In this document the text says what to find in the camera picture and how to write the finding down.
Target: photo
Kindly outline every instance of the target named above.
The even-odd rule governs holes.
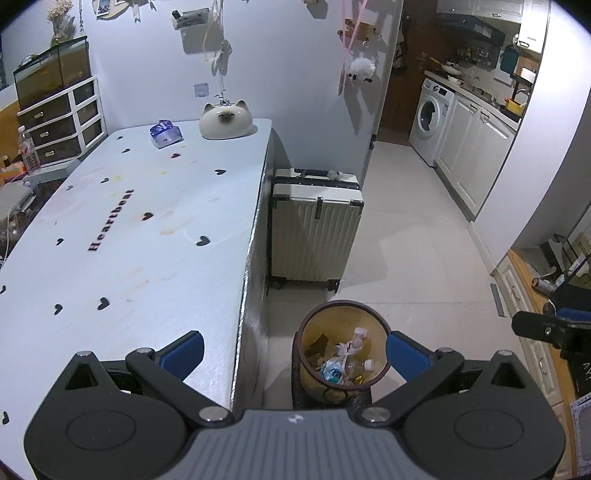
[[[99,6],[96,9],[96,16],[108,15],[111,10],[111,0],[99,0]]]

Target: baseboard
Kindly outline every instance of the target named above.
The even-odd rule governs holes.
[[[470,222],[468,224],[468,232],[470,232],[470,236],[472,237],[472,241],[476,245],[476,249],[480,254],[480,258],[484,262],[487,272],[492,275],[493,271],[496,268],[496,265],[492,261],[492,257],[486,245],[482,242],[480,235],[476,231],[476,227],[474,226],[474,222]]]

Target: blue pad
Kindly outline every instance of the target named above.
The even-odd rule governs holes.
[[[184,380],[203,360],[205,342],[197,331],[181,340],[178,345],[172,344],[172,349],[162,355],[160,366],[179,380]]]
[[[434,353],[401,332],[391,332],[386,340],[386,357],[392,367],[410,381],[429,368]]]

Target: white wall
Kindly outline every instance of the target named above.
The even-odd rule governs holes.
[[[154,5],[157,11],[143,5],[141,23],[134,24],[131,9],[102,21],[95,18],[90,1],[84,1],[92,69],[99,78],[109,132],[154,124],[161,118],[199,118],[205,103],[214,99],[195,98],[195,83],[209,82],[211,95],[219,93],[218,79],[200,53],[205,27],[192,27],[183,41],[171,25],[172,10],[211,7],[211,1],[154,1]],[[225,1],[225,37],[232,45],[226,95],[233,101],[244,99],[254,117],[273,121],[280,141],[279,165],[361,174],[391,25],[394,20],[397,31],[401,5],[402,0],[369,0],[363,20],[378,24],[383,37],[365,51],[377,59],[377,75],[372,83],[362,82],[338,97],[343,64],[336,34],[340,2],[320,0],[306,7],[301,0]],[[48,47],[52,30],[45,16],[39,1],[2,32],[7,76],[24,56]]]
[[[591,35],[552,2],[529,107],[474,227],[498,264],[540,204],[571,144],[591,86]]]

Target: drawer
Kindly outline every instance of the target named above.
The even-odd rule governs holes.
[[[74,90],[74,101],[80,105],[84,100],[89,99],[95,94],[95,83],[88,82]]]
[[[558,417],[558,421],[564,429],[564,435],[566,437],[564,454],[562,455],[562,460],[558,464],[558,467],[556,467],[553,480],[568,480],[573,477],[572,457],[570,455],[569,429],[567,427],[568,424],[566,423],[565,408],[566,407],[564,406],[564,403],[559,403],[558,405],[552,407],[554,414]]]
[[[90,145],[96,137],[98,137],[103,132],[102,122],[98,119],[95,123],[91,126],[84,129],[82,132],[82,138],[84,138],[84,145]]]
[[[76,126],[71,115],[30,132],[33,143],[37,148],[60,138],[70,137],[75,133]]]
[[[80,144],[78,143],[78,137],[37,149],[41,165],[77,157],[81,153],[82,151],[80,149]]]
[[[62,95],[51,102],[44,103],[30,112],[24,113],[18,117],[21,125],[24,125],[27,130],[44,124],[58,118],[60,116],[70,113],[70,101],[68,95]]]
[[[99,107],[95,100],[78,110],[78,120],[80,121],[80,125],[84,125],[88,120],[96,117],[98,114]]]
[[[530,299],[525,292],[525,288],[521,284],[521,280],[517,276],[517,272],[509,260],[509,257],[505,257],[501,264],[497,267],[498,277],[503,286],[504,294],[508,298],[505,299],[507,308],[511,316],[520,310],[526,312],[533,312],[534,308],[530,302]]]
[[[547,343],[537,340],[520,339],[524,348],[525,359],[530,369],[530,374],[540,387],[540,390],[551,406],[562,402],[562,394],[558,385],[558,376],[554,369],[554,362],[550,356],[550,347]]]

